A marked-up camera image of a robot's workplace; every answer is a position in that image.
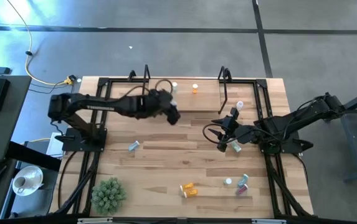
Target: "white bottle cap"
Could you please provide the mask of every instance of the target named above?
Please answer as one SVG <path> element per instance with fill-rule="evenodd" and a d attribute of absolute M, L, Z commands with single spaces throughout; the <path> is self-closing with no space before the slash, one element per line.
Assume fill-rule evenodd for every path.
<path fill-rule="evenodd" d="M 231 178 L 227 178 L 226 180 L 224 180 L 225 184 L 232 184 L 232 180 Z"/>
<path fill-rule="evenodd" d="M 236 103 L 236 109 L 240 111 L 242 108 L 243 108 L 243 102 L 242 101 L 238 101 Z"/>

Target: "black cable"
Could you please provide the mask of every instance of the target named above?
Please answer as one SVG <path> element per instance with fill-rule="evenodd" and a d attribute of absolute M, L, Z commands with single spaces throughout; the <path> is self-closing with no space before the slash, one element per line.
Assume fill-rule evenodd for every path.
<path fill-rule="evenodd" d="M 294 119 L 296 119 L 297 116 L 300 116 L 301 114 L 304 114 L 305 112 L 307 112 L 307 111 L 311 108 L 312 104 L 314 104 L 314 102 L 315 102 L 317 99 L 321 98 L 321 97 L 322 97 L 322 96 L 317 96 L 317 97 L 315 97 L 314 99 L 309 100 L 309 101 L 303 103 L 302 105 L 300 105 L 300 106 L 297 108 L 297 110 L 295 110 L 295 116 L 293 116 L 293 117 L 289 120 L 289 122 L 288 122 L 288 123 L 286 124 L 286 126 L 285 126 L 285 129 L 283 130 L 283 137 L 282 137 L 282 140 L 281 140 L 281 141 L 284 141 L 285 138 L 286 138 L 286 133 L 287 133 L 289 124 L 290 124 Z M 303 110 L 300 114 L 297 114 L 297 112 L 298 112 L 304 105 L 306 105 L 307 103 L 310 103 L 310 104 L 307 106 L 307 108 L 306 108 L 305 110 Z"/>
<path fill-rule="evenodd" d="M 167 80 L 167 79 L 162 79 L 162 80 L 159 80 L 156 85 L 155 85 L 155 89 L 157 90 L 158 89 L 158 85 L 161 83 L 161 82 L 168 82 L 170 84 L 170 94 L 173 92 L 173 84 L 171 83 L 170 80 Z"/>
<path fill-rule="evenodd" d="M 72 85 L 72 89 L 71 89 L 71 91 L 70 91 L 70 94 L 72 94 L 73 91 L 74 91 L 74 83 L 73 83 L 73 85 Z"/>
<path fill-rule="evenodd" d="M 305 180 L 307 182 L 308 185 L 308 174 L 307 174 L 307 168 L 305 167 L 305 164 L 302 160 L 302 158 L 300 158 L 300 156 L 296 155 L 295 153 L 292 154 L 294 157 L 296 157 L 302 164 L 303 164 L 303 168 L 304 168 L 304 174 L 305 174 Z"/>
<path fill-rule="evenodd" d="M 54 89 L 56 89 L 56 86 L 57 86 L 58 84 L 60 84 L 60 83 L 62 83 L 62 82 L 56 83 L 56 84 L 54 85 L 54 87 L 51 88 L 50 92 L 43 92 L 43 91 L 37 91 L 37 90 L 31 90 L 31 89 L 29 89 L 29 91 L 33 91 L 33 92 L 36 92 L 36 93 L 50 94 L 50 93 L 52 93 L 52 91 L 53 91 Z"/>
<path fill-rule="evenodd" d="M 117 98 L 117 99 L 114 100 L 113 102 L 117 102 L 117 101 L 120 101 L 120 100 L 124 99 L 124 97 L 126 97 L 128 94 L 130 94 L 133 90 L 135 90 L 135 89 L 137 89 L 137 88 L 144 88 L 146 91 L 150 92 L 147 87 L 144 87 L 144 86 L 134 86 L 131 90 L 128 90 L 128 92 L 126 92 L 122 97 Z"/>
<path fill-rule="evenodd" d="M 64 174 L 66 171 L 67 164 L 70 162 L 70 160 L 73 158 L 74 154 L 76 154 L 77 151 L 73 152 L 69 158 L 67 158 L 66 163 L 64 165 L 64 168 L 62 169 L 62 173 L 60 173 L 60 179 L 59 179 L 59 187 L 58 187 L 58 208 L 60 208 L 60 189 L 62 188 L 62 180 L 64 178 Z"/>
<path fill-rule="evenodd" d="M 51 121 L 51 123 L 50 123 L 50 124 L 51 124 L 52 126 L 55 126 L 55 127 L 56 127 L 56 130 L 57 130 L 58 132 L 60 132 L 60 135 L 62 135 L 62 136 L 63 136 L 63 135 L 64 135 L 64 133 L 63 133 L 63 132 L 59 129 L 59 127 L 58 127 L 56 124 L 54 124 L 54 122 L 55 122 L 55 121 Z"/>
<path fill-rule="evenodd" d="M 57 86 L 57 87 L 48 87 L 48 86 L 41 86 L 41 85 L 36 85 L 34 83 L 30 83 L 30 85 L 34 85 L 34 86 L 37 86 L 37 87 L 41 87 L 41 88 L 48 88 L 48 89 L 57 89 L 57 88 L 65 88 L 68 86 L 68 84 L 64 85 L 64 86 Z"/>
<path fill-rule="evenodd" d="M 270 134 L 270 133 L 268 133 L 268 132 L 266 132 L 266 131 L 264 131 L 264 130 L 261 130 L 261 129 L 258 129 L 258 128 L 252 128 L 250 131 L 248 131 L 248 132 L 246 132 L 246 133 L 243 133 L 243 134 L 241 134 L 240 136 L 236 136 L 236 137 L 234 137 L 234 138 L 232 138 L 232 139 L 230 139 L 230 140 L 228 140 L 228 141 L 217 142 L 217 141 L 214 141 L 214 140 L 212 140 L 212 139 L 210 139 L 209 137 L 206 136 L 205 130 L 206 130 L 207 127 L 210 127 L 210 126 L 218 126 L 218 127 L 222 127 L 222 128 L 226 128 L 226 127 L 223 127 L 223 125 L 221 125 L 221 124 L 207 124 L 207 125 L 205 125 L 205 127 L 203 127 L 203 129 L 202 129 L 203 136 L 204 136 L 209 142 L 214 143 L 214 144 L 227 144 L 227 143 L 233 142 L 233 141 L 235 141 L 236 139 L 239 139 L 240 137 L 245 136 L 246 134 L 249 134 L 249 133 L 252 132 L 252 131 L 260 131 L 260 132 L 262 132 L 262 133 L 264 133 L 264 134 L 266 134 L 266 135 L 269 135 L 270 137 L 272 137 L 272 138 L 274 138 L 274 139 L 276 139 L 276 140 L 278 140 L 278 141 L 280 140 L 280 139 L 278 139 L 277 137 L 273 136 L 272 134 Z"/>

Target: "black metal frame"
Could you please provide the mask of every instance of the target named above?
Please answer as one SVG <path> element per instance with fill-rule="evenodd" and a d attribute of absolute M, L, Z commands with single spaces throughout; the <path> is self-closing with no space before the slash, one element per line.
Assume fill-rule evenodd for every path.
<path fill-rule="evenodd" d="M 16 159 L 23 162 L 28 162 L 46 169 L 59 171 L 60 160 L 52 156 L 45 155 L 41 152 L 29 149 L 26 146 L 15 142 L 9 142 L 6 158 Z"/>
<path fill-rule="evenodd" d="M 107 86 L 107 92 L 106 92 L 106 97 L 105 98 L 109 98 L 110 97 L 110 93 L 112 91 L 112 84 L 113 83 L 142 83 L 143 86 L 145 86 L 146 83 L 149 82 L 150 79 L 150 73 L 149 73 L 149 68 L 148 65 L 145 65 L 145 70 L 144 70 L 144 77 L 142 79 L 140 78 L 133 78 L 136 76 L 135 71 L 131 71 L 128 78 L 100 78 L 98 81 L 98 88 L 97 88 L 97 96 L 100 96 L 100 93 L 102 91 L 102 87 L 103 86 Z M 256 102 L 256 110 L 257 110 L 257 116 L 258 119 L 262 119 L 264 117 L 263 112 L 262 112 L 262 105 L 261 105 L 261 99 L 260 99 L 260 93 L 259 93 L 259 89 L 262 89 L 263 95 L 264 95 L 264 100 L 265 100 L 265 105 L 266 105 L 266 109 L 267 109 L 267 115 L 268 117 L 272 116 L 272 107 L 270 104 L 270 98 L 269 98 L 269 93 L 268 93 L 268 86 L 267 86 L 267 81 L 266 79 L 232 79 L 232 75 L 229 71 L 228 68 L 225 68 L 224 66 L 221 67 L 219 75 L 217 77 L 217 79 L 219 80 L 220 84 L 224 85 L 224 102 L 221 106 L 221 109 L 219 110 L 219 114 L 221 114 L 222 110 L 225 107 L 225 104 L 227 102 L 227 84 L 231 84 L 231 83 L 235 83 L 235 84 L 250 84 L 252 85 L 253 89 L 254 89 L 254 97 L 255 97 L 255 102 Z M 103 111 L 102 112 L 102 117 L 101 117 L 101 128 L 105 128 L 105 122 L 106 122 L 106 115 L 107 112 Z M 91 118 L 91 122 L 94 123 L 97 117 L 97 111 L 94 111 L 92 113 L 92 118 Z M 88 155 L 84 156 L 83 158 L 83 162 L 82 162 L 82 168 L 80 171 L 80 178 L 79 181 L 82 180 L 83 176 L 85 175 L 85 170 L 87 168 L 88 165 L 88 159 L 89 159 L 89 152 L 85 152 Z M 100 152 L 96 152 L 94 155 L 97 159 L 99 159 L 100 157 Z M 272 166 L 270 166 L 269 164 L 271 163 L 271 158 L 270 155 L 265 153 L 264 154 L 265 157 L 265 163 L 266 163 L 266 168 L 267 168 L 267 175 L 268 175 L 268 180 L 269 180 L 269 188 L 270 188 L 270 194 L 271 194 L 271 202 L 272 202 L 272 208 L 274 211 L 274 217 L 277 217 L 279 215 L 282 215 L 281 211 L 279 210 L 278 207 L 278 201 L 277 201 L 277 193 L 275 190 L 275 183 L 274 183 L 274 168 Z M 282 159 L 280 157 L 280 155 L 278 154 L 277 156 L 275 156 L 275 161 L 277 163 L 277 175 L 280 179 L 280 184 L 279 186 L 284 186 L 286 187 L 285 184 L 285 177 L 283 174 L 283 165 L 282 165 Z M 96 179 L 96 169 L 95 168 L 95 173 L 94 175 L 91 177 L 90 180 L 90 186 L 88 188 L 88 193 L 87 193 L 87 201 L 85 204 L 85 208 L 83 210 L 83 212 L 87 215 L 89 215 L 90 212 L 90 206 L 91 206 L 91 202 L 90 202 L 90 195 L 91 195 L 91 189 L 94 186 L 95 183 L 95 179 Z M 79 210 L 79 203 L 80 203 L 81 197 L 78 197 L 75 201 L 75 205 L 74 205 L 74 210 L 73 213 L 77 213 Z M 283 194 L 283 204 L 284 204 L 284 208 L 285 208 L 285 214 L 286 215 L 291 215 L 291 209 L 290 209 L 290 204 L 289 204 L 289 200 L 284 196 Z"/>
<path fill-rule="evenodd" d="M 103 87 L 106 87 L 107 89 L 106 89 L 105 99 L 109 99 L 110 95 L 112 94 L 113 83 L 142 83 L 143 87 L 145 87 L 146 83 L 149 83 L 149 79 L 151 78 L 148 65 L 145 65 L 144 74 L 143 74 L 142 79 L 133 78 L 133 77 L 136 77 L 136 73 L 134 70 L 132 70 L 130 72 L 128 78 L 99 78 L 97 92 L 96 92 L 95 96 L 101 97 L 102 89 L 103 89 Z M 97 120 L 97 115 L 98 115 L 98 111 L 93 110 L 92 115 L 91 115 L 91 120 L 90 120 L 91 123 L 95 124 L 95 122 Z M 105 129 L 106 119 L 107 119 L 107 111 L 102 111 L 101 120 L 100 120 L 100 129 Z M 96 159 L 96 161 L 98 161 L 100 158 L 101 152 L 94 152 L 94 153 L 95 153 L 94 159 Z M 87 166 L 88 166 L 89 159 L 90 159 L 90 152 L 84 152 L 82 166 L 81 166 L 80 175 L 79 175 L 79 183 L 83 179 L 85 174 L 87 173 Z M 98 169 L 98 164 L 95 166 L 94 175 L 91 176 L 91 179 L 90 179 L 90 185 L 88 188 L 87 198 L 86 198 L 86 202 L 85 202 L 85 208 L 83 210 L 83 213 L 88 216 L 90 215 L 90 210 L 91 210 L 91 198 L 90 198 L 91 190 L 92 190 L 92 187 L 95 185 L 95 180 L 97 177 L 97 169 Z M 81 194 L 82 194 L 82 192 L 79 194 L 79 196 L 75 200 L 75 203 L 73 204 L 73 213 L 79 212 Z"/>

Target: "wooden tabletop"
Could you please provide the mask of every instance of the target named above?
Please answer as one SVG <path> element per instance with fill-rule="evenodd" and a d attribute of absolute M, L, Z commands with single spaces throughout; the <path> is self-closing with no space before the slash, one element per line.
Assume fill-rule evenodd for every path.
<path fill-rule="evenodd" d="M 80 93 L 95 95 L 98 78 L 83 77 Z M 271 78 L 267 79 L 267 83 L 273 114 L 289 113 L 283 80 Z M 122 96 L 135 85 L 138 84 L 114 83 L 112 98 Z M 223 102 L 223 85 L 220 89 Z M 202 135 L 204 125 L 229 114 L 238 101 L 244 102 L 238 122 L 253 124 L 257 120 L 251 85 L 227 84 L 227 92 L 228 101 L 221 115 L 216 112 L 181 113 L 181 119 L 175 126 L 169 125 L 164 115 L 136 120 L 108 113 L 108 138 L 100 157 L 96 185 L 110 177 L 118 177 L 123 182 L 127 200 L 114 217 L 273 217 L 265 161 L 258 146 L 240 145 L 242 150 L 238 154 L 228 147 L 226 153 L 222 153 Z M 140 90 L 136 90 L 132 94 L 139 93 Z M 264 97 L 261 99 L 266 115 Z M 91 113 L 78 112 L 87 121 L 90 121 Z M 128 152 L 128 146 L 134 141 L 139 141 L 141 146 L 135 152 Z M 64 156 L 60 171 L 68 156 Z M 83 153 L 78 152 L 68 164 L 61 189 L 62 203 L 77 185 L 82 158 Z M 282 154 L 282 163 L 289 190 L 306 211 L 313 213 L 302 164 L 287 154 Z M 236 184 L 243 174 L 249 176 L 249 189 L 237 197 Z M 223 181 L 228 177 L 233 183 L 224 185 Z M 190 182 L 195 183 L 199 193 L 193 198 L 182 198 L 179 185 Z M 57 210 L 57 190 L 56 187 L 50 212 Z M 85 204 L 87 188 L 83 192 L 80 211 Z M 277 195 L 283 211 L 279 190 Z M 97 214 L 92 210 L 91 216 Z"/>
<path fill-rule="evenodd" d="M 160 82 L 159 78 L 151 78 L 149 87 L 155 88 Z M 172 92 L 174 101 L 177 102 L 178 111 L 193 112 L 218 112 L 221 109 L 220 84 L 217 79 L 194 80 L 190 79 L 169 79 L 177 83 L 177 88 Z M 193 93 L 193 84 L 197 84 L 197 93 Z M 164 88 L 170 91 L 171 87 L 167 82 L 160 82 L 157 89 Z"/>

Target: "gray floor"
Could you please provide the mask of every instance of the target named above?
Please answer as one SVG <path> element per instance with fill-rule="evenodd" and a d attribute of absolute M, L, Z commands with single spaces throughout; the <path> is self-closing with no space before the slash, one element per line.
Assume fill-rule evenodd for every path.
<path fill-rule="evenodd" d="M 255 29 L 251 0 L 13 1 L 27 23 L 80 27 Z M 357 0 L 259 0 L 265 29 L 357 29 Z M 0 0 L 0 24 L 21 24 Z M 357 35 L 266 35 L 272 75 L 283 78 L 292 110 L 329 91 L 342 102 L 357 95 Z M 212 76 L 221 65 L 235 77 L 265 77 L 257 34 L 33 32 L 32 73 L 57 82 L 67 75 Z M 0 66 L 24 75 L 28 34 L 0 31 Z M 13 140 L 46 138 L 49 95 L 29 92 Z M 357 181 L 339 121 L 300 131 L 315 144 L 305 153 L 315 214 L 357 221 Z"/>

